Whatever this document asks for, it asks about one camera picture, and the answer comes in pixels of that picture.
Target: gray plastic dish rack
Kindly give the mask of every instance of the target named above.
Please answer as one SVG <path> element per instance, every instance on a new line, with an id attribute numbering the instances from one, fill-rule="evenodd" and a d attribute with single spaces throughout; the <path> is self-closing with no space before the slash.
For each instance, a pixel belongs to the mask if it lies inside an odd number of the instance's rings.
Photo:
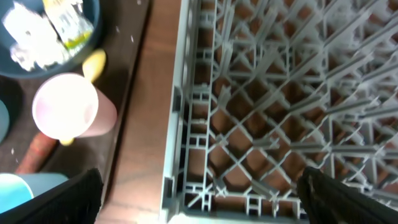
<path id="1" fill-rule="evenodd" d="M 305 166 L 397 209 L 397 8 L 182 0 L 160 219 L 307 222 Z"/>

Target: orange object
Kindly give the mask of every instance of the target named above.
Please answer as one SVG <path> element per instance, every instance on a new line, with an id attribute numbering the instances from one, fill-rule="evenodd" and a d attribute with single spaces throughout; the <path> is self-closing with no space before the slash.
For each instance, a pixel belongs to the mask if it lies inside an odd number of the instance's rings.
<path id="1" fill-rule="evenodd" d="M 36 134 L 16 173 L 31 174 L 37 172 L 54 149 L 56 143 L 56 139 L 52 139 L 41 132 Z"/>

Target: blue bowl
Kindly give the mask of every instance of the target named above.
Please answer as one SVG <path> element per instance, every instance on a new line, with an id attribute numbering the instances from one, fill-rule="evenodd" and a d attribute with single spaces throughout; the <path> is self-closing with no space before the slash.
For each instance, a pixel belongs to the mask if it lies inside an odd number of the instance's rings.
<path id="1" fill-rule="evenodd" d="M 11 59 L 9 49 L 16 41 L 11 37 L 1 22 L 6 12 L 10 8 L 14 7 L 14 1 L 22 3 L 25 7 L 38 12 L 40 15 L 44 13 L 42 0 L 0 0 L 0 75 L 11 78 L 39 78 L 70 71 L 87 58 L 100 39 L 102 28 L 100 2 L 99 0 L 84 0 L 84 15 L 94 26 L 94 31 L 91 37 L 87 40 L 85 46 L 69 61 L 61 65 L 56 64 L 46 70 L 36 67 L 32 71 L 28 72 Z"/>
<path id="2" fill-rule="evenodd" d="M 0 143 L 6 137 L 10 125 L 10 116 L 6 105 L 0 100 Z"/>

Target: cup rim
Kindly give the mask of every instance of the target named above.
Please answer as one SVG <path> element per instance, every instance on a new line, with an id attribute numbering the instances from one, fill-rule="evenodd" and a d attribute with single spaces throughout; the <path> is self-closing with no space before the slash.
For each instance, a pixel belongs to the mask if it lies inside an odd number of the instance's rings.
<path id="1" fill-rule="evenodd" d="M 45 128 L 40 124 L 40 122 L 37 122 L 38 119 L 37 119 L 36 109 L 37 109 L 37 102 L 40 99 L 41 95 L 43 94 L 43 92 L 41 90 L 46 86 L 46 84 L 50 83 L 51 81 L 54 81 L 57 78 L 64 77 L 64 76 L 74 76 L 76 78 L 81 79 L 83 82 L 86 82 L 87 87 L 90 89 L 92 94 L 96 96 L 96 98 L 95 98 L 95 101 L 93 103 L 93 106 L 94 106 L 94 110 L 93 111 L 94 112 L 91 115 L 90 120 L 84 126 L 82 126 L 81 130 L 76 131 L 76 134 L 72 134 L 72 136 L 61 137 L 61 136 L 54 136 L 52 133 L 47 132 L 47 130 L 45 130 Z M 54 139 L 67 139 L 67 138 L 71 139 L 71 138 L 75 138 L 75 137 L 78 137 L 78 136 L 82 135 L 84 132 L 86 132 L 90 128 L 90 126 L 93 124 L 93 122 L 94 122 L 94 120 L 96 118 L 96 115 L 98 113 L 98 107 L 99 107 L 98 104 L 99 104 L 99 99 L 98 99 L 97 90 L 96 90 L 95 86 L 89 80 L 87 80 L 84 76 L 82 76 L 82 75 L 80 75 L 78 73 L 72 73 L 72 72 L 61 73 L 61 74 L 55 75 L 55 76 L 49 78 L 48 80 L 46 80 L 45 82 L 43 82 L 43 84 L 36 91 L 34 99 L 33 99 L 33 103 L 32 103 L 33 120 L 35 121 L 35 124 L 38 127 L 38 129 L 41 132 L 43 132 L 45 135 L 47 135 L 48 137 L 54 138 Z"/>
<path id="2" fill-rule="evenodd" d="M 33 191 L 32 189 L 30 189 L 29 185 L 27 184 L 27 182 L 20 176 L 16 175 L 16 174 L 8 174 L 8 173 L 0 173 L 0 178 L 1 177 L 6 177 L 6 178 L 13 178 L 13 179 L 18 179 L 20 182 L 22 182 L 25 187 L 28 189 L 29 193 L 30 193 L 30 197 L 31 199 L 34 198 L 35 196 L 33 195 Z"/>

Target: pink plastic cup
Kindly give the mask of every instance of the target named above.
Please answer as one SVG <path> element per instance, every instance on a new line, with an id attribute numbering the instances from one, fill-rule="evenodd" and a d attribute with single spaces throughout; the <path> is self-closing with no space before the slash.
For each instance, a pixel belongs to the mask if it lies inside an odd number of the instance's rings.
<path id="1" fill-rule="evenodd" d="M 117 118 L 113 103 L 83 76 L 64 73 L 37 90 L 33 119 L 54 139 L 99 136 L 110 131 Z"/>

